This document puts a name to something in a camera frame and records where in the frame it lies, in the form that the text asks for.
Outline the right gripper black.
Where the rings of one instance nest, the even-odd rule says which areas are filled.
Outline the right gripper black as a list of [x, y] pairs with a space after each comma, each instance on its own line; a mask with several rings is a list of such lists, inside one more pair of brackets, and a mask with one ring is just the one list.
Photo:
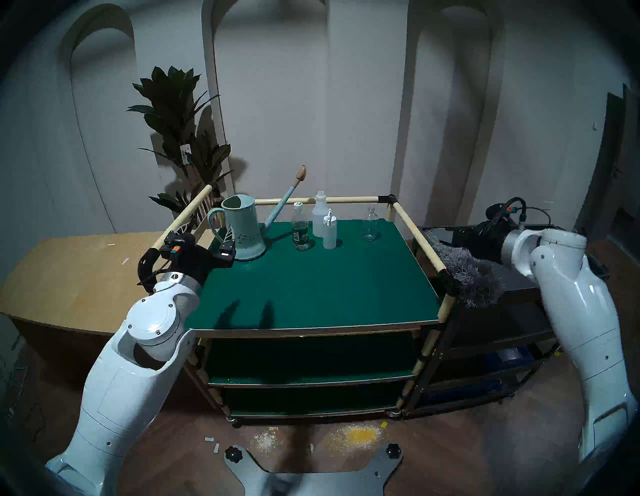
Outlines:
[[502, 263], [505, 223], [479, 223], [452, 230], [452, 245], [467, 249], [476, 259]]

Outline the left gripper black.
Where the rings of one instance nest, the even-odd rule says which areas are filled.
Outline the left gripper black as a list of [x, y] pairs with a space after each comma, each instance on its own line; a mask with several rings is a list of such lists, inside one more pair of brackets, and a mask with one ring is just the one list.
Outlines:
[[169, 272], [191, 277], [203, 286], [212, 270], [232, 267], [236, 257], [234, 231], [231, 226], [221, 228], [221, 246], [217, 251], [199, 245], [181, 245], [181, 234], [170, 231], [162, 242], [160, 255], [169, 261]]

